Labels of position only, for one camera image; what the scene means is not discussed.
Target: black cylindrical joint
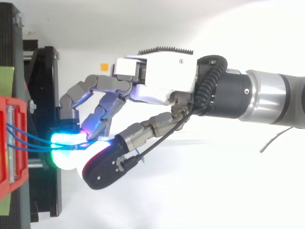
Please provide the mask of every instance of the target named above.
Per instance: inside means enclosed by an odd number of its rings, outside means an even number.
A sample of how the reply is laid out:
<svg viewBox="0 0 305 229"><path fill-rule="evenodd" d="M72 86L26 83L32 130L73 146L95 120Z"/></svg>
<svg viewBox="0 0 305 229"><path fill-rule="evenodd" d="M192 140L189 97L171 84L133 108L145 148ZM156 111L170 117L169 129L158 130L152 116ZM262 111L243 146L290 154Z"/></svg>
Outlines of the black cylindrical joint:
<svg viewBox="0 0 305 229"><path fill-rule="evenodd" d="M210 65L198 65L198 78L204 78L210 68ZM246 111L251 94L248 75L228 69L217 83L206 116L238 118Z"/></svg>

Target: orange sticker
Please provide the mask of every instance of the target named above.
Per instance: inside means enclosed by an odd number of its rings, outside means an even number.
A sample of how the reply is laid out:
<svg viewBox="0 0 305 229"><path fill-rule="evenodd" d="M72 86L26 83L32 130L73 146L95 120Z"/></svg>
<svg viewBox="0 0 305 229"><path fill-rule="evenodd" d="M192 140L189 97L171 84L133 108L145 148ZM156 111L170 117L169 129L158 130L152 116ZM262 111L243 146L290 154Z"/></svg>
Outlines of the orange sticker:
<svg viewBox="0 0 305 229"><path fill-rule="evenodd" d="M107 63L101 63L101 71L102 72L108 71L108 64Z"/></svg>

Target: screw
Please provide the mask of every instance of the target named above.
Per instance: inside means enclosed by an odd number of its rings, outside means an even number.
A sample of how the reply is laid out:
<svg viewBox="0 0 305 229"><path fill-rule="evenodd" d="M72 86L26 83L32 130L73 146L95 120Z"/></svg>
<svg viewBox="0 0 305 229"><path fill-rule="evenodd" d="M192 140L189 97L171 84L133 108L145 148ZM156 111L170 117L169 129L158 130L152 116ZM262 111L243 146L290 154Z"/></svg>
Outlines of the screw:
<svg viewBox="0 0 305 229"><path fill-rule="evenodd" d="M54 53L54 60L59 61L60 58L61 58L61 56L60 56L59 52L55 52Z"/></svg>
<svg viewBox="0 0 305 229"><path fill-rule="evenodd" d="M34 111L36 110L37 108L37 105L34 103L33 100L30 100L29 103L28 103L28 106L29 106L29 111L30 113L34 113Z"/></svg>

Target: blue wire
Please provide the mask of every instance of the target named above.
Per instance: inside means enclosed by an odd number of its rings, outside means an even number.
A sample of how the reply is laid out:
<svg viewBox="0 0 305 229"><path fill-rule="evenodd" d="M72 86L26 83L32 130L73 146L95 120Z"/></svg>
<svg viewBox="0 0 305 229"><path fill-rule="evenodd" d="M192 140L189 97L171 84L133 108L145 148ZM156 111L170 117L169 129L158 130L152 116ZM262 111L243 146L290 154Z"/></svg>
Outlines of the blue wire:
<svg viewBox="0 0 305 229"><path fill-rule="evenodd" d="M13 148L13 149L20 149L22 151L28 151L28 152L34 152L34 153L48 153L51 150L43 150L43 149L26 149L26 148L22 148L22 147L17 147L17 146L13 146L8 144L8 147Z"/></svg>
<svg viewBox="0 0 305 229"><path fill-rule="evenodd" d="M33 147L33 148L37 148L37 149L51 149L51 147L46 147L46 146L37 146L31 143L28 143L26 141L23 141L22 139L18 138L17 135L15 135L8 127L6 128L6 130L18 141L20 141L21 143Z"/></svg>
<svg viewBox="0 0 305 229"><path fill-rule="evenodd" d="M34 145L34 144L31 144L31 143L28 143L28 142L25 142L23 141L22 139L18 138L8 127L6 128L7 131L18 141L20 141L21 143L27 145L27 146L30 146L30 147L33 147L33 148L36 148L36 149L46 149L46 150L59 150L59 149L63 149L63 148L67 148L65 146L63 147L58 147L58 148L52 148L52 147L46 147L46 146L38 146L38 145ZM86 149L87 147L77 147L77 149Z"/></svg>
<svg viewBox="0 0 305 229"><path fill-rule="evenodd" d="M135 149L135 151L137 152L137 154L138 154L138 155L140 155L140 152L139 152L139 150L138 150L138 149Z"/></svg>
<svg viewBox="0 0 305 229"><path fill-rule="evenodd" d="M24 131L18 129L17 127L15 127L15 126L13 126L13 125L11 125L11 124L9 124L9 123L6 123L6 125L9 126L9 127L12 128L12 129L18 131L18 132L20 132L20 133L22 133L22 134L24 134L24 135L30 137L30 138L33 138L33 139L37 140L37 141L40 141L40 142L43 142L43 143L46 143L46 144L49 144L49 145L54 144L54 145L58 145L58 146L68 146L68 145L64 145L64 144L52 143L52 142L46 141L46 140L44 140L44 139L41 139L41 138L36 137L36 136L34 136L34 135L31 135L31 134L29 134L29 133L27 133L27 132L24 132Z"/></svg>
<svg viewBox="0 0 305 229"><path fill-rule="evenodd" d="M24 135L30 137L30 138L33 138L33 139L35 139L35 140L37 140L37 141L40 141L40 142L43 142L43 143L46 143L46 144L49 144L49 145L52 145L52 144L53 144L53 145L64 146L64 147L66 147L66 146L71 146L71 145L65 145L65 144L60 144L60 143L53 143L53 142L44 140L44 139L42 139L42 138L39 138L39 137L36 137L36 136L34 136L34 135L31 135L31 134L29 134L29 133L27 133L27 132L24 132L24 131L20 130L19 128L15 127L15 126L13 126L13 125L11 125L11 124L9 124L9 123L6 123L6 125L7 125L8 127L12 128L12 129L18 131L18 132L20 132L20 133L22 133L22 134L24 134ZM82 147L81 145L92 144L92 143L94 143L94 142L95 142L95 141L83 142L83 143L79 143L79 144L77 144L77 145L72 145L72 146L80 146L80 147L77 148L77 149L86 149L87 146Z"/></svg>

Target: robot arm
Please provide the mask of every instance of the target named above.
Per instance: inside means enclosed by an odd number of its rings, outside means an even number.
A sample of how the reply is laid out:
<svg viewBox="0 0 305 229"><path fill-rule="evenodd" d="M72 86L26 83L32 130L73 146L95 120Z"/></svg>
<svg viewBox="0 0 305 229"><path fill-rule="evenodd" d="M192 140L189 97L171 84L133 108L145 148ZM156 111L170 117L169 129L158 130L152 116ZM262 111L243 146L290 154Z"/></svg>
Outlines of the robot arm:
<svg viewBox="0 0 305 229"><path fill-rule="evenodd" d="M112 184L136 166L141 155L125 155L152 137L164 140L182 129L193 115L239 118L241 121L305 128L305 78L248 70L227 69L226 60L208 56L195 60L191 51L175 48L145 50L137 56L118 59L113 76L89 76L61 98L63 124L75 123L75 109L93 91L106 92L95 112L83 122L87 139L107 135L111 118L127 99L172 105L162 113L135 123L100 149L82 171L93 189Z"/></svg>

